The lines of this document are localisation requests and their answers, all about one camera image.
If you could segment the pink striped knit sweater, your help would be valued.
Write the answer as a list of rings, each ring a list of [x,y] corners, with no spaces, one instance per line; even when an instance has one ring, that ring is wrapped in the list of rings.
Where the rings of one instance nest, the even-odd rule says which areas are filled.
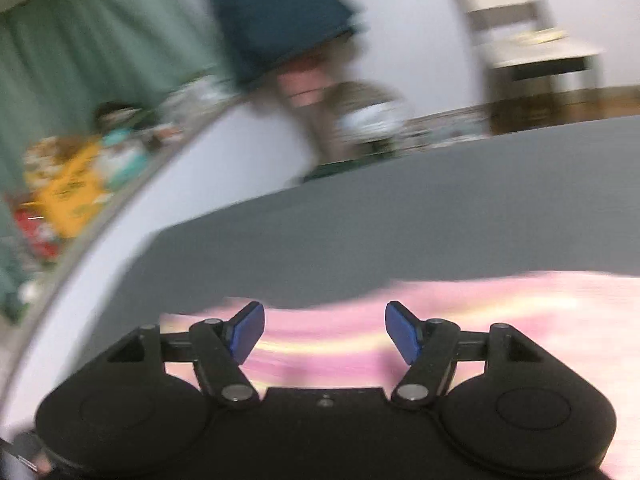
[[[265,331],[242,366],[269,387],[390,390],[407,365],[386,333],[386,304],[462,330],[514,326],[611,401],[615,438],[603,469],[639,475],[639,281],[586,272],[529,273],[456,282],[395,282],[358,298],[304,310],[266,309]]]

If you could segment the red package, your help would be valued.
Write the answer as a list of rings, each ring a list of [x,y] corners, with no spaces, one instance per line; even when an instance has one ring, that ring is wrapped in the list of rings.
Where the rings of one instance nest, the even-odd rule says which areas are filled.
[[[21,205],[14,209],[12,216],[35,257],[44,262],[58,258],[60,241],[42,214],[32,207]]]

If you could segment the yellow snack bag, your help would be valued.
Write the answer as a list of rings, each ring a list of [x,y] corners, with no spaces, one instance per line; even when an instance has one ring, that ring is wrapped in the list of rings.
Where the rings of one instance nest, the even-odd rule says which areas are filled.
[[[107,201],[110,192],[96,170],[99,154],[99,142],[91,140],[36,192],[36,202],[58,237],[78,237]]]

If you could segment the white black-framed chair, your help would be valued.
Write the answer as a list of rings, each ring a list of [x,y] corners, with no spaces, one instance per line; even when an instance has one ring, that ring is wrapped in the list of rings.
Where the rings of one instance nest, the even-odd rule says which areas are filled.
[[[489,117],[501,127],[527,127],[534,107],[542,119],[562,117],[558,79],[582,76],[582,102],[589,118],[602,116],[600,57],[603,50],[569,32],[548,44],[519,46],[520,32],[559,27],[548,0],[454,0],[469,27],[472,52],[483,69]]]

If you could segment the cream item on chair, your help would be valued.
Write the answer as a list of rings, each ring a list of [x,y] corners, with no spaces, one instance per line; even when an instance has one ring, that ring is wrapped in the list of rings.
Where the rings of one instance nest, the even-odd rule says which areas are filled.
[[[548,44],[552,41],[558,41],[567,36],[567,32],[557,27],[528,30],[520,32],[511,38],[514,44],[519,46],[536,46],[536,44]]]

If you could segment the green curtain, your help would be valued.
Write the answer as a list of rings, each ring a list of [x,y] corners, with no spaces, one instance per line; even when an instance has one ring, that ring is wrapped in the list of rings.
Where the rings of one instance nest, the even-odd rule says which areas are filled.
[[[160,105],[198,76],[231,79],[215,26],[186,0],[27,0],[1,14],[1,193],[50,136],[91,134],[107,102]]]

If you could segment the dark blue hanging jacket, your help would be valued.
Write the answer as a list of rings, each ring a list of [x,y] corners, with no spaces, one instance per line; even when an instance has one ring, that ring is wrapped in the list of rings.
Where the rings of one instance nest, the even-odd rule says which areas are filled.
[[[254,89],[265,76],[356,31],[345,0],[209,0],[235,81]]]

